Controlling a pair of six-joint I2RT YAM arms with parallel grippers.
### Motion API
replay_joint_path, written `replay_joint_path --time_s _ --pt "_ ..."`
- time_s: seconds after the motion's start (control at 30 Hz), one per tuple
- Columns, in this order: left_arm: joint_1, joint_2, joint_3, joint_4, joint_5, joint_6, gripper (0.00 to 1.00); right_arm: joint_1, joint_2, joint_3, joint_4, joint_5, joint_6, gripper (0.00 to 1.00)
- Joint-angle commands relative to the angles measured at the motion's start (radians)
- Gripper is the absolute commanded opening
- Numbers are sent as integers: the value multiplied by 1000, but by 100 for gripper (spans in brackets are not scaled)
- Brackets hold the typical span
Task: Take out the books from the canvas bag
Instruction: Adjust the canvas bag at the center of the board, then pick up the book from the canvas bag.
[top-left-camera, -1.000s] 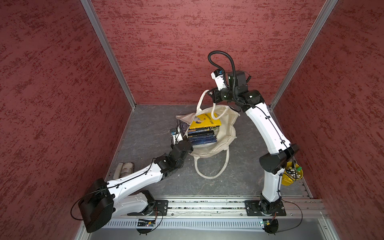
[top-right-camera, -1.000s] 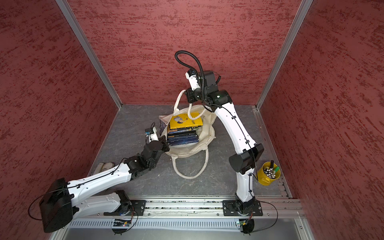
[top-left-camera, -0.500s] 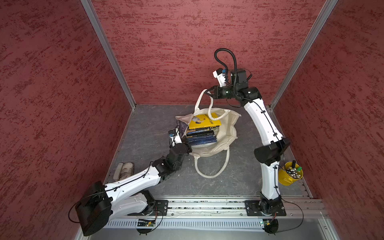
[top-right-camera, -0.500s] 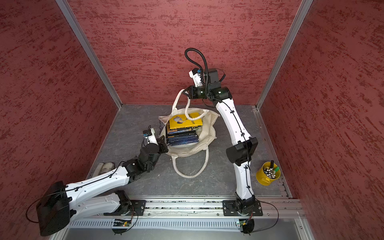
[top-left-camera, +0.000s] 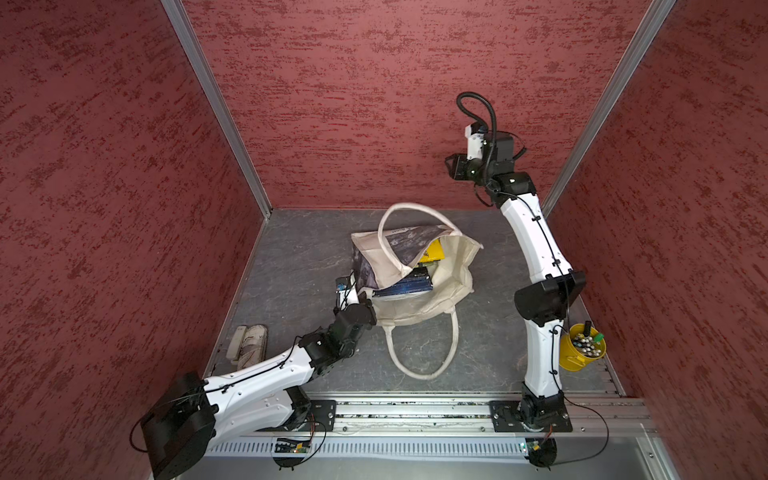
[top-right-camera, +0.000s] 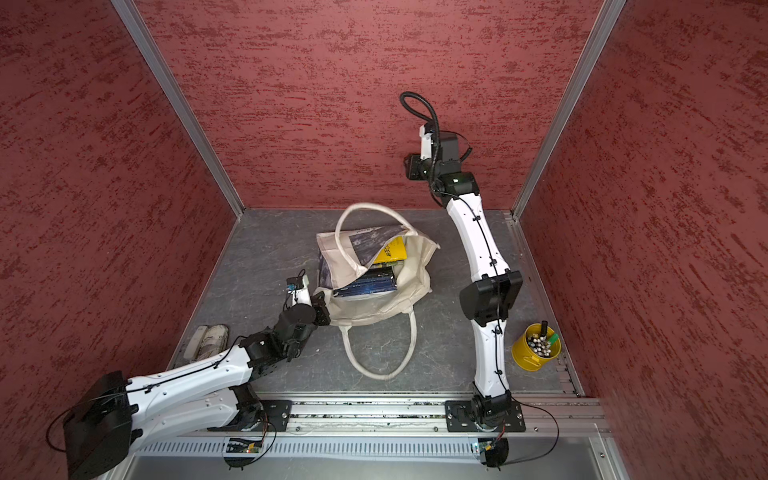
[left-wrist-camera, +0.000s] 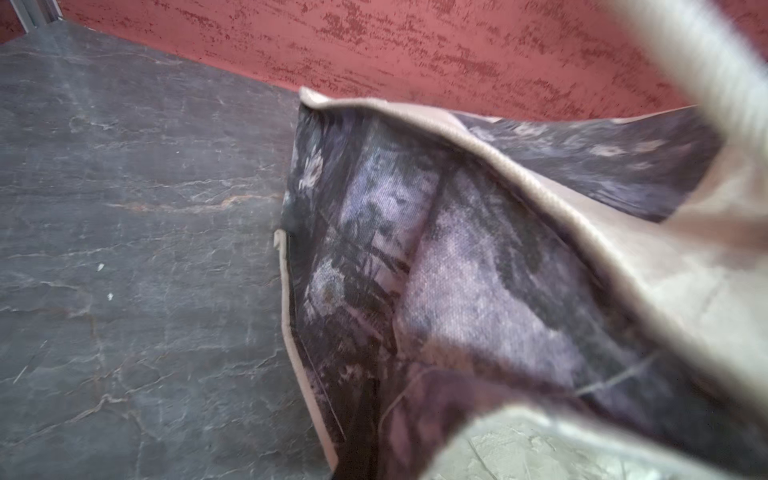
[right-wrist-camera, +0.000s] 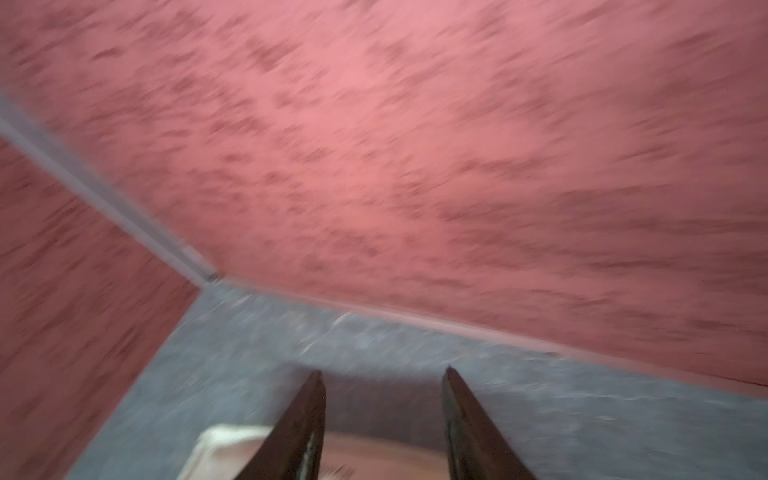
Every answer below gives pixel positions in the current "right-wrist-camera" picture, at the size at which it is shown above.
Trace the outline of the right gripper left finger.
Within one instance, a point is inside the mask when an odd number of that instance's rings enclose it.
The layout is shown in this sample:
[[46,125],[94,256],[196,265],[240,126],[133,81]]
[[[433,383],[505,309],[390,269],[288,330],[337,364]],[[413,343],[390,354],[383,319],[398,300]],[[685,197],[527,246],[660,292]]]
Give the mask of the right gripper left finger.
[[315,370],[235,479],[318,479],[325,420],[326,387]]

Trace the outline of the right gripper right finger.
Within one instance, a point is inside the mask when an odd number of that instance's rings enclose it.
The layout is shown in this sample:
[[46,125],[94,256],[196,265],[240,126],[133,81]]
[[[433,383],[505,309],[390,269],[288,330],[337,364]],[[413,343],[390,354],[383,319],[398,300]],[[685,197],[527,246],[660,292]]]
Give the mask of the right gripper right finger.
[[536,480],[453,367],[443,375],[441,401],[451,479]]

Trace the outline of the cream canvas tote bag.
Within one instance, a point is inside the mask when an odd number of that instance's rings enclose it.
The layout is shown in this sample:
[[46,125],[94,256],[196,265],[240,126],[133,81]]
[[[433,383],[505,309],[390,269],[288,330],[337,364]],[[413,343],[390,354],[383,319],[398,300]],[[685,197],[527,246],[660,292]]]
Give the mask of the cream canvas tote bag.
[[[180,479],[235,479],[261,452],[270,426],[214,425],[205,430],[186,460]],[[320,450],[297,457],[298,473],[319,479],[448,479],[448,461],[438,452],[402,443],[327,432]]]

